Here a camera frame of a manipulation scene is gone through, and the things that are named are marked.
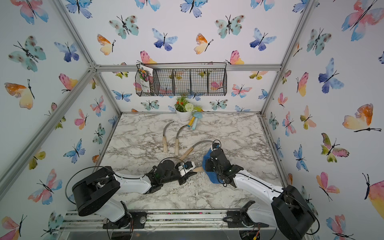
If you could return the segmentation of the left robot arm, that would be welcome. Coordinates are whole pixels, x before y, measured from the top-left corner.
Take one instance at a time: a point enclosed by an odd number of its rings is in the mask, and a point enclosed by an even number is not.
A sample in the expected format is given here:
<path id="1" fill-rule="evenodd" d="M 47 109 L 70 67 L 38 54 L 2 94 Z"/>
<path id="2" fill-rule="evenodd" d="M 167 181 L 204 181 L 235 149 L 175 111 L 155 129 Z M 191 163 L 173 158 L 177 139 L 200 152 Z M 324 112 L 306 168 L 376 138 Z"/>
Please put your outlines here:
<path id="1" fill-rule="evenodd" d="M 115 200 L 114 196 L 122 193 L 153 194 L 171 182 L 183 185 L 196 174 L 195 168 L 194 162 L 175 164 L 174 158 L 162 160 L 143 176 L 116 173 L 110 166 L 101 167 L 72 186 L 74 204 L 80 217 L 97 214 L 107 219 L 104 229 L 127 228 L 134 223 L 133 214 L 126 203 Z"/>

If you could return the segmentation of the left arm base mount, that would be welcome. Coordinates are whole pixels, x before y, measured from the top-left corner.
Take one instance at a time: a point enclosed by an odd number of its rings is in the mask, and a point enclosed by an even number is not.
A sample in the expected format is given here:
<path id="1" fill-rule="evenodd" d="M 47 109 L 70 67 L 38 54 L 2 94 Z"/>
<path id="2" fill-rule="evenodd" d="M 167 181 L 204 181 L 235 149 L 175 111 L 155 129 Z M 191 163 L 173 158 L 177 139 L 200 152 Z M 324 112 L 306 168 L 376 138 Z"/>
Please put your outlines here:
<path id="1" fill-rule="evenodd" d="M 128 212 L 116 222 L 108 221 L 103 224 L 103 229 L 143 229 L 147 221 L 147 212 Z"/>

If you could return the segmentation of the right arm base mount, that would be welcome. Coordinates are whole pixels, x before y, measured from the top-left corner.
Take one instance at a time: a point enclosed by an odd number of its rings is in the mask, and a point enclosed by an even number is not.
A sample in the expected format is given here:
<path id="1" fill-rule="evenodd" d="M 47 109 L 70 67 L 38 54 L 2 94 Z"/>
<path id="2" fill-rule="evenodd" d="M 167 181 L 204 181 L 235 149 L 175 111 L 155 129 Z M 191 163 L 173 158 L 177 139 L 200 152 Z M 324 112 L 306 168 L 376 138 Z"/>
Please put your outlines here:
<path id="1" fill-rule="evenodd" d="M 269 225 L 264 223 L 254 222 L 247 214 L 247 210 L 255 204 L 255 201 L 248 201 L 240 210 L 238 211 L 227 211 L 227 215 L 223 218 L 223 221 L 228 224 L 229 228 L 253 228 L 258 225 L 261 228 L 267 228 Z"/>

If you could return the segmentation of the blue microfiber rag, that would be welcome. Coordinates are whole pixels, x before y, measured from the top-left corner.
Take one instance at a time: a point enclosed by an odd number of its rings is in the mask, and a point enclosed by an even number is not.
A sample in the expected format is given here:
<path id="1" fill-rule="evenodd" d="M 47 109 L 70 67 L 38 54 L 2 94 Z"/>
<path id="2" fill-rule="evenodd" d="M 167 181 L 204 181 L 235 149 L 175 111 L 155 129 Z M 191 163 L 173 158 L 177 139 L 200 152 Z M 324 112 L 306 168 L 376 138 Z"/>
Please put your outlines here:
<path id="1" fill-rule="evenodd" d="M 209 151 L 203 157 L 203 170 L 213 184 L 223 184 L 224 182 L 219 179 L 217 173 L 214 171 L 214 164 L 211 160 L 211 152 L 212 149 L 209 149 Z"/>

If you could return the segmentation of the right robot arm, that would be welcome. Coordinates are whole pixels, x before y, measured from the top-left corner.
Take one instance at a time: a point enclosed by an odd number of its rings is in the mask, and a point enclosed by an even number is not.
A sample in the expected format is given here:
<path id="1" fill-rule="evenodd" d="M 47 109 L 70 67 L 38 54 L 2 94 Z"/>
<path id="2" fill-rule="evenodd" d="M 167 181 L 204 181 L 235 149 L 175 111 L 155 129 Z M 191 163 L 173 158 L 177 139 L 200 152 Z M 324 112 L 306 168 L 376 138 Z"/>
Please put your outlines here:
<path id="1" fill-rule="evenodd" d="M 209 150 L 203 157 L 202 167 L 212 183 L 244 190 L 263 202 L 260 205 L 250 200 L 237 216 L 227 215 L 225 222 L 230 226 L 265 224 L 276 227 L 289 240 L 302 240 L 318 221 L 294 186 L 284 188 L 253 176 L 244 168 L 232 165 L 222 149 Z"/>

